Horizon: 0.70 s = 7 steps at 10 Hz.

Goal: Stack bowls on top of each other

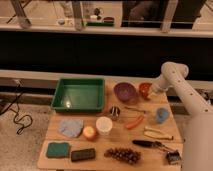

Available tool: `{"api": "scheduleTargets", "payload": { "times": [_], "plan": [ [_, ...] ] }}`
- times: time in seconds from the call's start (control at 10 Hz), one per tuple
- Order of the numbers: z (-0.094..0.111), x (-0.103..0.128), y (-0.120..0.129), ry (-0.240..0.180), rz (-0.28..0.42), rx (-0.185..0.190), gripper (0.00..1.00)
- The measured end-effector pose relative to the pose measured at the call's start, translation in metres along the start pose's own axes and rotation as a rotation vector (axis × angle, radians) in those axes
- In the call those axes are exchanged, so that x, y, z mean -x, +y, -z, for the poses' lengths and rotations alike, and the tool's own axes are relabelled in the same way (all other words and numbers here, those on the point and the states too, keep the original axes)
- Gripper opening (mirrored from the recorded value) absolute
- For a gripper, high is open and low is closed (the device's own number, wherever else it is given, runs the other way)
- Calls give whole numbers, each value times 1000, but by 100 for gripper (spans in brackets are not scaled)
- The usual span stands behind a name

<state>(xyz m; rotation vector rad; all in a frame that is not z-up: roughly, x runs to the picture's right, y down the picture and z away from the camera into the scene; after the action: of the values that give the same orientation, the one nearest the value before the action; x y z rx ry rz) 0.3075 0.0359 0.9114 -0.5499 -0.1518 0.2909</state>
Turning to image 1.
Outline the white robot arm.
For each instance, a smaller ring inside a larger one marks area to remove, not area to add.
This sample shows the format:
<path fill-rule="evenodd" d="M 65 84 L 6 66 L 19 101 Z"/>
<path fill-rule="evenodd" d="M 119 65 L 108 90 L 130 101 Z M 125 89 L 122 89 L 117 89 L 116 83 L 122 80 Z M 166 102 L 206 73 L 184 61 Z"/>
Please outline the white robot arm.
<path fill-rule="evenodd" d="M 185 80 L 188 73 L 185 64 L 165 62 L 148 96 L 173 87 L 191 116 L 184 136 L 182 171 L 213 171 L 213 106 Z"/>

